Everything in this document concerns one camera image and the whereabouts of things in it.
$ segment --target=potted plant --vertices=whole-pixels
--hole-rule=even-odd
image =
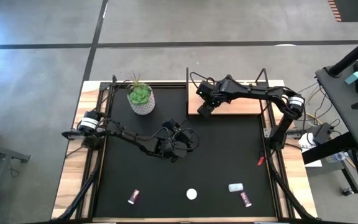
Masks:
[[[127,98],[135,113],[140,115],[149,114],[155,106],[153,90],[148,84],[139,82],[140,75],[134,74],[132,83],[128,86]]]

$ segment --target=gray floor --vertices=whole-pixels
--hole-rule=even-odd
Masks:
[[[91,43],[102,0],[0,0],[0,44]],[[358,23],[338,23],[326,0],[111,0],[99,42],[358,40]],[[98,49],[90,80],[184,80],[185,68],[221,78],[271,79],[300,90],[314,72],[354,45]],[[32,154],[21,174],[8,173],[0,223],[50,218],[89,49],[0,50],[0,145]],[[312,89],[305,91],[308,96]],[[322,100],[308,105],[312,113]],[[323,110],[329,107],[325,102]],[[337,118],[331,110],[322,118]],[[342,133],[346,127],[338,127]],[[310,178],[319,217],[358,223],[358,195],[342,197],[340,172]]]

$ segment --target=wooden platform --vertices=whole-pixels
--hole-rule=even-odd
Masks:
[[[83,117],[86,111],[92,110],[96,106],[98,94],[99,94],[99,85],[102,81],[87,81],[84,82],[80,100],[78,102],[77,112],[75,115],[75,122],[73,127],[76,127],[78,122]],[[270,80],[270,86],[284,86],[282,80]],[[189,83],[189,114],[196,113],[198,107],[203,103],[202,99],[195,93],[195,86],[192,83]],[[278,108],[273,105],[273,113],[275,115],[276,123],[278,123],[282,117],[281,112]],[[219,108],[216,108],[213,111],[213,114],[260,114],[260,105],[259,100],[252,99],[237,99],[232,101],[229,104],[222,104]],[[296,142],[291,142],[293,140],[288,139],[287,142],[296,144]],[[81,140],[70,141],[67,149],[67,153],[79,148]],[[308,176],[306,174],[305,165],[303,163],[303,158],[301,152],[297,148],[286,146],[282,151],[283,159],[285,163],[285,169],[287,172],[287,179],[291,191],[294,193],[295,197],[299,200],[302,206],[313,216],[317,216],[316,209],[314,207],[313,196],[311,194]],[[93,159],[96,158],[97,152],[94,152]],[[57,196],[55,199],[55,205],[53,207],[52,218],[56,218],[61,215],[67,206],[75,198],[76,194],[80,190],[81,180],[83,176],[84,166],[86,160],[86,149],[81,149],[78,152],[70,155],[65,160],[62,175],[60,177],[60,183],[57,191]],[[87,217],[88,207],[89,207],[89,195],[91,188],[87,193],[85,198],[85,206],[83,207],[83,217]],[[280,190],[280,201],[282,204],[283,214],[285,217],[288,216],[288,211],[285,205],[285,198],[283,192]],[[95,218],[95,222],[251,222],[251,221],[261,221],[261,222],[273,222],[275,218],[266,217],[258,218],[255,217],[244,217],[244,218],[189,218],[183,220],[182,218],[171,218],[171,219],[125,219],[125,218]]]

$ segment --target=white ball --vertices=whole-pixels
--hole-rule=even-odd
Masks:
[[[195,189],[188,189],[186,195],[188,199],[193,200],[197,197],[197,191]]]

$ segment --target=white plant pot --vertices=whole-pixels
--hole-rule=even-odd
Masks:
[[[149,114],[151,111],[153,111],[155,102],[154,102],[154,96],[153,96],[153,90],[150,89],[150,98],[149,102],[143,105],[135,105],[131,102],[129,99],[129,94],[127,94],[127,98],[129,101],[129,104],[131,105],[132,109],[135,111],[135,113],[139,115],[146,115]]]

